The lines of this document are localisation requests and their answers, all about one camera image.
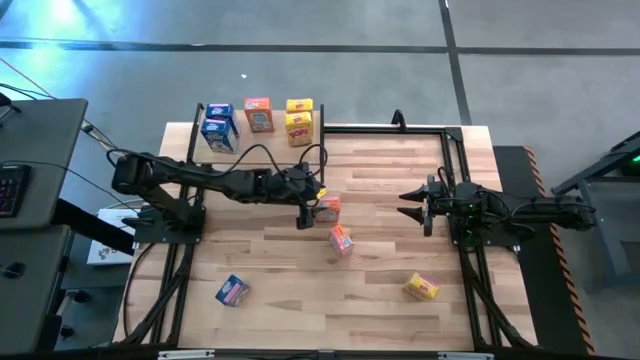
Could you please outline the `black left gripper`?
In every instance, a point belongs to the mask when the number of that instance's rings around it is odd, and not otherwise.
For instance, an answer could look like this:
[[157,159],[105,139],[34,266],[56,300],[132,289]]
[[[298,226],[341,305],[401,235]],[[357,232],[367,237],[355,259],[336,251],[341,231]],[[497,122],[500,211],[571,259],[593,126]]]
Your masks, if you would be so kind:
[[296,228],[304,230],[312,228],[318,221],[321,209],[318,194],[325,190],[313,174],[307,173],[307,166],[285,168],[271,178],[271,203],[277,205],[297,206],[299,215]]

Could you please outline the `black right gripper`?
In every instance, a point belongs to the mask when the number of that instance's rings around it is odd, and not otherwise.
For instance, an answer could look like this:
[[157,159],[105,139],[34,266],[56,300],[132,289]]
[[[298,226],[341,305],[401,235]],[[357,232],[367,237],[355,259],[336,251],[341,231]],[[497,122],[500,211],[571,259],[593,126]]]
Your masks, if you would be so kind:
[[430,237],[433,233],[433,221],[436,216],[447,216],[451,212],[453,203],[448,185],[443,180],[437,180],[434,175],[427,177],[427,184],[420,185],[416,190],[399,195],[406,201],[423,202],[422,207],[398,207],[397,211],[423,225],[423,233]]

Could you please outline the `orange Mini Wheats cereal box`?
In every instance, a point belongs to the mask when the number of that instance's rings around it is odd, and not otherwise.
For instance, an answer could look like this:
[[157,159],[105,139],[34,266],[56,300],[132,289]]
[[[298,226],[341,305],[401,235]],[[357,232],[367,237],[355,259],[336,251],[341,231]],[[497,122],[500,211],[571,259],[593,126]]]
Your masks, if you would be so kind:
[[339,257],[348,256],[353,251],[354,243],[342,225],[336,225],[331,229],[329,242]]
[[251,131],[254,133],[273,132],[271,100],[269,97],[246,98],[244,112]]
[[339,196],[324,196],[315,208],[321,209],[317,222],[337,223],[341,212],[341,199]]

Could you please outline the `blue Frosted Flakes cereal box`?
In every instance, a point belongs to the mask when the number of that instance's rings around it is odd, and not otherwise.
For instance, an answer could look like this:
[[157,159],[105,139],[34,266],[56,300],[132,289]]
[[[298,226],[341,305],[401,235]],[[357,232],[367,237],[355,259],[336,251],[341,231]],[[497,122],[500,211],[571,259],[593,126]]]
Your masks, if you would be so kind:
[[224,306],[238,307],[250,292],[251,287],[236,275],[230,275],[216,293],[215,298]]
[[227,121],[237,137],[240,136],[240,126],[235,113],[234,106],[230,103],[208,104],[206,106],[205,117],[207,119],[218,119]]
[[238,137],[228,119],[205,118],[200,132],[214,152],[234,154],[238,150]]

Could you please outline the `black hazard-striped floor mat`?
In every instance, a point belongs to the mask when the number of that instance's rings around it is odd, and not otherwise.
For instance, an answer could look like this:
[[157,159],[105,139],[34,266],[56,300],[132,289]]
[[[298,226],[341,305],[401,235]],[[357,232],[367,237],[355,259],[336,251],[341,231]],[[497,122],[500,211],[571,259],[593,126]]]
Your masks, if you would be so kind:
[[[525,199],[546,191],[533,150],[526,146],[493,148],[502,191]],[[545,350],[593,355],[594,344],[577,288],[554,225],[536,225],[535,237],[518,255],[538,344]]]

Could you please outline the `white printed box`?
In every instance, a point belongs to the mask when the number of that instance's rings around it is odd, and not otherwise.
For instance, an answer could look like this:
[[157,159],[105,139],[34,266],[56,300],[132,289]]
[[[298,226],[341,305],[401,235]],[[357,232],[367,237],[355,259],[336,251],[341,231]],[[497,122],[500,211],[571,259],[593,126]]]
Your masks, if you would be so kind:
[[[133,210],[129,209],[100,209],[97,213],[98,218],[105,222],[118,227],[125,232],[134,235],[135,230],[123,223],[124,218],[135,217]],[[130,264],[133,257],[115,249],[109,248],[102,243],[93,240],[89,248],[86,259],[87,265],[92,266],[109,266]]]

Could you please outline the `black desk support beam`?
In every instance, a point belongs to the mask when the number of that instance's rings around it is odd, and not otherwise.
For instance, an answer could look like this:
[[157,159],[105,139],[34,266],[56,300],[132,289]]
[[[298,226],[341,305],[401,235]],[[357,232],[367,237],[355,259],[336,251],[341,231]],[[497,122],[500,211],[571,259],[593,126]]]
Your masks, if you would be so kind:
[[85,212],[66,200],[57,200],[51,224],[67,225],[75,233],[96,240],[109,248],[127,255],[134,254],[133,235]]

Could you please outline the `grey desk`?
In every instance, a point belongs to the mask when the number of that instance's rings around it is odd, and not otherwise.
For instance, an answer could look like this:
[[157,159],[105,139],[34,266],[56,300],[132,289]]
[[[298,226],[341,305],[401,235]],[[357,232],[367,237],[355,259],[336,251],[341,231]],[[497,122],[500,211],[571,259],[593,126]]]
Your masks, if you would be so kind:
[[22,203],[0,230],[46,227],[51,223],[88,101],[82,98],[17,101],[0,128],[0,164],[31,167]]
[[0,233],[0,266],[26,265],[18,279],[0,275],[1,355],[55,347],[61,317],[52,302],[69,237],[67,226]]

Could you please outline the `black keyboard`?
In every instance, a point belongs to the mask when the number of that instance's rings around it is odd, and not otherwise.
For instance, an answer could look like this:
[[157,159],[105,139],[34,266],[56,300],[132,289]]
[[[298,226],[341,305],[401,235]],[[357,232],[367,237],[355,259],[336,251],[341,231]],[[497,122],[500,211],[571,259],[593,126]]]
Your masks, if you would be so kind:
[[0,218],[16,217],[30,182],[29,165],[0,167]]

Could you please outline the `black metal table frame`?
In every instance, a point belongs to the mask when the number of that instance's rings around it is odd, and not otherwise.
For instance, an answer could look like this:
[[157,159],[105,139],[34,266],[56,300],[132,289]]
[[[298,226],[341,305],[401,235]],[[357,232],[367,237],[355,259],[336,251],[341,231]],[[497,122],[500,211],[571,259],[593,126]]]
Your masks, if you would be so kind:
[[[293,207],[241,205],[205,196],[178,336],[182,348],[469,350],[473,346],[459,256],[448,223],[426,237],[397,211],[399,195],[443,165],[440,126],[401,134],[360,125],[329,134],[328,190],[353,252],[339,257],[330,228],[297,230]],[[403,290],[418,272],[440,287],[421,301]],[[236,275],[251,290],[238,307],[216,293]]]

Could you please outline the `silver bracket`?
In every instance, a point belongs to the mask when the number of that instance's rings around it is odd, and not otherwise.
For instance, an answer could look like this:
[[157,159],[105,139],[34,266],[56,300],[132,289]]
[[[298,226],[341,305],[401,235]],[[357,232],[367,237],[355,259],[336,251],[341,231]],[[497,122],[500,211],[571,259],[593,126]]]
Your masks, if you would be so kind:
[[211,360],[215,351],[208,349],[171,350],[158,353],[157,360]]
[[438,352],[438,360],[495,360],[490,353],[477,352]]

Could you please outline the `dark neighbouring station frame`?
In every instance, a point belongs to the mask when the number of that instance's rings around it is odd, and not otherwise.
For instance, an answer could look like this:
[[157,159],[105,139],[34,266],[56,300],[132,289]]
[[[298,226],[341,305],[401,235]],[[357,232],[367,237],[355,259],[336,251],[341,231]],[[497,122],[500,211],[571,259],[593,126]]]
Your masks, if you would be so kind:
[[555,195],[577,190],[596,208],[595,238],[604,258],[603,274],[589,292],[640,286],[640,131],[614,145],[584,170],[552,188]]

